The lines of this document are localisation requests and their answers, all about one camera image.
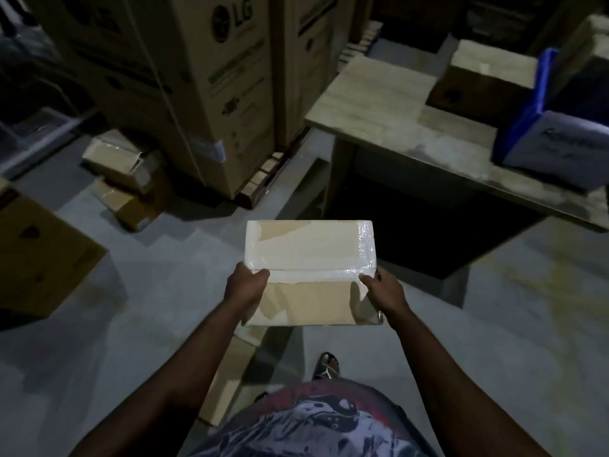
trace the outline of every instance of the person's left hand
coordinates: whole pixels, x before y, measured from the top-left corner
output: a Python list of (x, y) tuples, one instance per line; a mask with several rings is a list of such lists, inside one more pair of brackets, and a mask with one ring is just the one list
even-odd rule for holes
[(226, 281), (224, 301), (243, 313), (249, 307), (253, 307), (260, 302), (269, 276), (270, 271), (268, 269), (260, 270), (254, 274), (240, 261), (228, 277), (228, 281)]

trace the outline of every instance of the hand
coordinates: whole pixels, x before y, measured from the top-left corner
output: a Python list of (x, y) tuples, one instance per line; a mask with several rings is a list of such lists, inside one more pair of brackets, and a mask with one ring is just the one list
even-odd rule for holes
[(235, 305), (240, 312), (257, 305), (263, 296), (269, 276), (268, 269), (254, 274), (240, 261), (226, 281), (224, 301)]
[(404, 296), (404, 289), (393, 274), (383, 268), (377, 269), (377, 278), (360, 274), (362, 284), (368, 287), (372, 304), (380, 309), (387, 322), (393, 327), (401, 317), (410, 314), (410, 307)]

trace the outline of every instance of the person's right arm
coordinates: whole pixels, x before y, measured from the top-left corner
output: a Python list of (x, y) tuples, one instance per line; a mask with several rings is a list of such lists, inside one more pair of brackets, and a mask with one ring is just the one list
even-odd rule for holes
[(400, 337), (429, 421), (447, 457), (549, 457), (482, 391), (412, 312), (400, 282), (379, 268), (360, 275), (370, 300)]

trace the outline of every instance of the forearm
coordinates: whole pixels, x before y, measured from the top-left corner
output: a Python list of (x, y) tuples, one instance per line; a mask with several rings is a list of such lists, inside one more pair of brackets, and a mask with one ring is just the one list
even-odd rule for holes
[(238, 323), (237, 312), (229, 301), (223, 301), (163, 367), (95, 427), (71, 455), (176, 455)]
[(446, 456), (547, 457), (410, 310), (393, 324)]

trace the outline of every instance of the tabletop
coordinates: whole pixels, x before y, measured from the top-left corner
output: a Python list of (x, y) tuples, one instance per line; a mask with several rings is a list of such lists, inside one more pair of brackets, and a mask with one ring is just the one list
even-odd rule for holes
[(331, 83), (306, 122), (368, 149), (449, 172), (546, 215), (609, 230), (604, 188), (579, 194), (493, 164), (497, 129), (425, 105), (434, 84), (433, 76), (360, 56)]

